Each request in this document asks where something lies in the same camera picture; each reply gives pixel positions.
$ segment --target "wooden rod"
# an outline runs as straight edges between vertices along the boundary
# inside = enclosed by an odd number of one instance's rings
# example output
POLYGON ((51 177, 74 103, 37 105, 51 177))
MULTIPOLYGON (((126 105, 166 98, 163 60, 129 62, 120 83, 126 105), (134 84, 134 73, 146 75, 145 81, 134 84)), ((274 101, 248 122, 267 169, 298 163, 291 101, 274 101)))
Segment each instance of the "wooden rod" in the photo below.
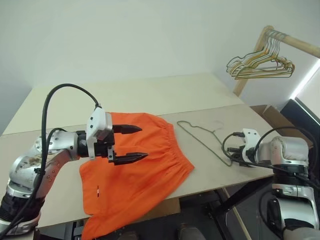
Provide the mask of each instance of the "wooden rod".
POLYGON ((280 35, 273 36, 273 38, 320 59, 320 47, 318 46, 312 45, 305 41, 301 41, 289 35, 284 37, 283 39, 281 39, 280 35))
MULTIPOLYGON (((261 51, 264 48, 264 46, 265 46, 265 41, 264 41, 265 33, 266 33, 266 31, 273 30, 273 29, 274 29, 274 27, 270 26, 270 25, 268 25, 265 28, 263 28, 263 30, 262 30, 262 32, 261 32, 261 34, 259 36, 259 39, 256 42, 256 45, 255 45, 255 48, 254 48, 254 52, 261 51)), ((248 80, 249 79, 239 79, 239 80, 236 81, 235 87, 233 89, 233 93, 237 97, 239 97, 240 94, 242 93, 242 91, 244 90, 248 80)))
MULTIPOLYGON (((264 48, 264 35, 265 35, 266 31, 273 30, 273 29, 274 29, 273 26, 268 25, 262 30, 260 37, 255 45, 255 48, 254 48, 255 52, 261 51, 264 48)), ((282 39, 282 36, 280 36, 280 35, 274 35, 274 36, 272 36, 272 38, 277 39, 285 44, 290 45, 291 47, 299 49, 307 54, 310 54, 310 55, 315 56, 320 59, 320 47, 318 47, 318 46, 312 45, 312 44, 307 43, 305 41, 301 41, 301 40, 299 40, 295 37, 289 36, 289 35, 285 36, 283 39, 282 39)), ((235 87, 233 89, 233 93, 239 97, 240 94, 242 93, 243 89, 245 88, 249 79, 235 78, 235 80, 238 80, 238 81, 235 84, 235 87)))

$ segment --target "bundle of hangers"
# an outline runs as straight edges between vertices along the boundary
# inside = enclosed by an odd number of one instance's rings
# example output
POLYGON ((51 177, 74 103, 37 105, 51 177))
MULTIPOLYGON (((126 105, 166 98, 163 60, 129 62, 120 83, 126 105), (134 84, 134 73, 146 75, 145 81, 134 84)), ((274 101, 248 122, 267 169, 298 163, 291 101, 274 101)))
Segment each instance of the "bundle of hangers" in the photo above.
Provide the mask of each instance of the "bundle of hangers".
POLYGON ((291 77, 295 71, 295 65, 285 57, 278 56, 280 41, 286 36, 286 34, 273 29, 266 31, 263 36, 263 49, 249 53, 242 58, 234 57, 226 65, 227 73, 235 79, 291 77))

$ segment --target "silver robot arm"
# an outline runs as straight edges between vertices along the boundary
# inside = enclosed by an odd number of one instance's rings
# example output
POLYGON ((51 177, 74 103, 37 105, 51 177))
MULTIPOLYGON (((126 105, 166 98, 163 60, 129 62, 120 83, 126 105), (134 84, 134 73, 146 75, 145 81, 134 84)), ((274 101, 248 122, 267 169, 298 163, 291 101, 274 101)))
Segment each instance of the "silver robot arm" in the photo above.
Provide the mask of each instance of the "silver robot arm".
POLYGON ((277 136, 272 141, 261 143, 255 154, 260 136, 254 129, 243 129, 239 137, 244 146, 229 149, 245 163, 271 164, 273 169, 272 194, 267 203, 268 227, 284 239, 320 239, 319 217, 314 189, 295 175, 308 178, 309 148, 298 137, 277 136))
MULTIPOLYGON (((142 129, 134 125, 113 125, 111 114, 97 107, 90 116, 86 131, 55 131, 48 142, 48 155, 45 174, 35 199, 25 209, 19 223, 6 235, 20 235, 33 230, 39 222, 41 207, 50 191, 60 169, 67 162, 79 158, 96 156, 108 158, 115 165, 130 164, 143 159, 148 154, 143 152, 127 153, 116 156, 114 151, 114 133, 132 134, 142 129)), ((42 140, 38 137, 32 147, 13 163, 9 172, 6 194, 0 206, 0 233, 2 233, 22 210, 35 188, 39 174, 37 170, 42 162, 42 140)))

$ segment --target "orange fabric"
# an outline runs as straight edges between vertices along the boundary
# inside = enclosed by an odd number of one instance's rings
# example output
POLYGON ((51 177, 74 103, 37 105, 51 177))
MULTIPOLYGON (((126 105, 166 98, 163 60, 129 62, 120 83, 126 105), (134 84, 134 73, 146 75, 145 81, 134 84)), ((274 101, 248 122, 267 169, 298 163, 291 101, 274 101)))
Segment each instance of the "orange fabric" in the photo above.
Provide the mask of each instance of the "orange fabric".
POLYGON ((106 235, 142 217, 194 169, 179 149, 173 125, 162 118, 147 113, 112 113, 112 123, 142 128, 133 134, 115 134, 117 155, 143 152, 148 156, 119 166, 99 157, 80 167, 84 212, 93 215, 84 226, 83 240, 106 235))

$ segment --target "black wire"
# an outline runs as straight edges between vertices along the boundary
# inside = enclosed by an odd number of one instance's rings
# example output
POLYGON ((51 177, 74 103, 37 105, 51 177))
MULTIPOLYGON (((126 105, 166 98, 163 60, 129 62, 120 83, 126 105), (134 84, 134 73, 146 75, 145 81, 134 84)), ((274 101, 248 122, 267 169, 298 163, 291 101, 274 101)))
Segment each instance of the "black wire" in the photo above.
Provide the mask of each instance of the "black wire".
POLYGON ((313 187, 314 189, 320 191, 320 186, 318 186, 317 184, 315 184, 313 181, 309 180, 308 178, 306 177, 303 177, 303 176, 300 176, 300 175, 297 175, 295 172, 292 172, 292 171, 288 171, 288 170, 285 170, 283 168, 280 168, 280 167, 275 167, 275 166, 272 166, 272 165, 265 165, 265 164, 260 164, 260 163, 254 163, 254 162, 246 162, 246 161, 241 161, 239 159, 236 159, 232 156, 230 156, 228 154, 228 152, 226 151, 226 148, 225 148, 225 144, 226 144, 226 141, 228 138, 230 138, 231 136, 237 136, 238 133, 237 132, 234 132, 234 133, 231 133, 229 134, 222 142, 222 152, 224 155, 226 155, 229 159, 231 159, 232 161, 236 162, 236 163, 239 163, 239 164, 244 164, 244 165, 250 165, 250 166, 256 166, 256 167, 261 167, 261 168, 266 168, 266 169, 272 169, 272 170, 278 170, 278 171, 281 171, 281 172, 284 172, 286 174, 288 174, 289 176, 294 176, 296 177, 297 179, 309 184, 311 187, 313 187))
POLYGON ((41 145, 42 145, 42 149, 41 149, 41 167, 40 169, 38 169, 38 177, 36 177, 37 181, 34 185, 34 189, 32 191, 31 196, 29 197, 29 199, 26 201, 26 203, 23 205, 23 207, 20 209, 20 211, 17 213, 17 215, 13 218, 13 220, 10 222, 10 224, 5 228, 5 230, 3 230, 0 233, 0 240, 2 240, 7 233, 14 228, 17 224, 20 223, 21 219, 23 218, 23 214, 25 213, 27 207, 29 207, 29 205, 32 203, 32 201, 36 198, 37 196, 37 192, 40 188, 42 179, 46 173, 45 169, 46 169, 46 162, 47 162, 47 157, 48 157, 48 148, 47 147, 43 147, 43 146, 47 146, 47 140, 46 140, 46 128, 47 128, 47 112, 48 112, 48 107, 49 107, 49 102, 51 97, 54 95, 54 93, 64 87, 71 87, 71 88, 75 88, 78 89, 84 93, 86 93, 90 98, 92 98, 92 100, 95 103, 95 107, 98 108, 99 103, 97 101, 97 99, 87 90, 85 90, 84 88, 75 85, 75 84, 71 84, 71 83, 63 83, 60 84, 56 87, 54 87, 46 96, 46 99, 44 101, 44 105, 43 105, 43 109, 42 109, 42 120, 41 120, 41 145))
POLYGON ((259 215, 260 215, 263 223, 267 226, 267 228, 268 228, 271 232, 273 232, 274 235, 276 235, 278 238, 281 239, 281 236, 271 228, 270 224, 268 224, 267 220, 265 219, 265 217, 264 217, 263 214, 262 214, 262 200, 263 200, 264 196, 265 196, 266 194, 270 193, 271 191, 272 191, 272 190, 270 189, 270 190, 267 190, 267 191, 265 191, 264 193, 261 194, 261 196, 260 196, 260 198, 259 198, 259 203, 258 203, 258 211, 259 211, 259 215))
POLYGON ((47 150, 47 151, 49 151, 50 140, 51 140, 52 135, 55 133, 55 131, 63 131, 63 132, 66 132, 66 130, 64 130, 63 128, 60 128, 60 127, 55 127, 54 129, 52 129, 52 130, 49 132, 48 137, 46 138, 46 150, 47 150))

